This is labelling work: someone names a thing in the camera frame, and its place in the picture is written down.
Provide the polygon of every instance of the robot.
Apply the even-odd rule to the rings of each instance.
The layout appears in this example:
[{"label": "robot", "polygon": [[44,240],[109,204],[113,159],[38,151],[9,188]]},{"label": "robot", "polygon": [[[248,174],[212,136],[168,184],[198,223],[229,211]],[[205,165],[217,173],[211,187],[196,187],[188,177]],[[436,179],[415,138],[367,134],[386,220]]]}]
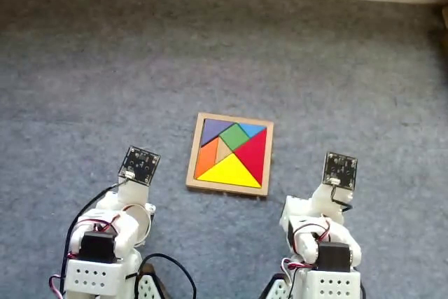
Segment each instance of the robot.
[{"label": "robot", "polygon": [[[142,263],[148,258],[142,260],[135,249],[144,245],[151,230],[155,206],[146,201],[159,159],[157,154],[131,146],[118,172],[118,183],[80,211],[67,233],[61,275],[49,279],[57,298],[166,297],[153,270]],[[86,210],[96,200],[95,208]],[[60,278],[59,290],[54,278]]]},{"label": "robot", "polygon": [[344,227],[357,159],[327,153],[321,185],[307,199],[287,196],[280,218],[292,256],[283,258],[260,299],[359,299],[361,248]]}]

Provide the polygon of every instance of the green square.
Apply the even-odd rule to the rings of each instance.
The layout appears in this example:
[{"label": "green square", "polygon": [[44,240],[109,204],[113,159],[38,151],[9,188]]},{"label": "green square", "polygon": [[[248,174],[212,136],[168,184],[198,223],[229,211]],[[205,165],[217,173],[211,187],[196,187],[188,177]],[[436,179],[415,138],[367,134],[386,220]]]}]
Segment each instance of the green square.
[{"label": "green square", "polygon": [[232,151],[249,140],[245,131],[238,124],[232,125],[226,131],[221,132],[219,136]]}]

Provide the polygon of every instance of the yellow triangle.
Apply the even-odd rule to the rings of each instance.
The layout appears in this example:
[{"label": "yellow triangle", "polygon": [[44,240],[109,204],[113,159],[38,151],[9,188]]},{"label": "yellow triangle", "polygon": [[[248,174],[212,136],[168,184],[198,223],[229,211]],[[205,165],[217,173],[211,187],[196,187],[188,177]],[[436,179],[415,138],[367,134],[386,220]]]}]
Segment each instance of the yellow triangle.
[{"label": "yellow triangle", "polygon": [[218,150],[216,151],[215,164],[217,164],[218,162],[220,162],[222,159],[226,158],[230,154],[232,154],[232,150],[219,137],[218,138]]},{"label": "yellow triangle", "polygon": [[245,168],[237,156],[232,153],[211,169],[203,173],[198,180],[228,183],[230,185],[261,188],[252,174]]}]

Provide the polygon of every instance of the gray carpet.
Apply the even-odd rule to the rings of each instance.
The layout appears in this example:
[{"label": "gray carpet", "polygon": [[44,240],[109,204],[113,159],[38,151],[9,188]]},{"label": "gray carpet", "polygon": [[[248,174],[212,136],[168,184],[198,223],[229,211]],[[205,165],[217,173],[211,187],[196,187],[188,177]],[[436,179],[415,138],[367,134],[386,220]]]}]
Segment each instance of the gray carpet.
[{"label": "gray carpet", "polygon": [[[162,155],[143,252],[198,298],[257,298],[288,194],[359,159],[346,224],[368,298],[448,296],[448,80],[431,7],[341,0],[0,0],[0,297],[51,298],[75,213],[132,144]],[[197,112],[275,122],[264,200],[185,187]],[[156,268],[174,298],[182,274]]]}]

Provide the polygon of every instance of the black circuit board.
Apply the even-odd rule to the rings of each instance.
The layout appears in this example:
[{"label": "black circuit board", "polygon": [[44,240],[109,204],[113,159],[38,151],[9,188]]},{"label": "black circuit board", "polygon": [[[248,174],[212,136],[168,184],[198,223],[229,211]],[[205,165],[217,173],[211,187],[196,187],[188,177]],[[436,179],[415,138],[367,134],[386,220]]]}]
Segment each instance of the black circuit board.
[{"label": "black circuit board", "polygon": [[131,146],[127,150],[118,176],[149,186],[153,179],[155,169],[159,164],[159,160],[160,155]]},{"label": "black circuit board", "polygon": [[322,183],[354,190],[357,165],[356,158],[328,152],[323,166]]}]

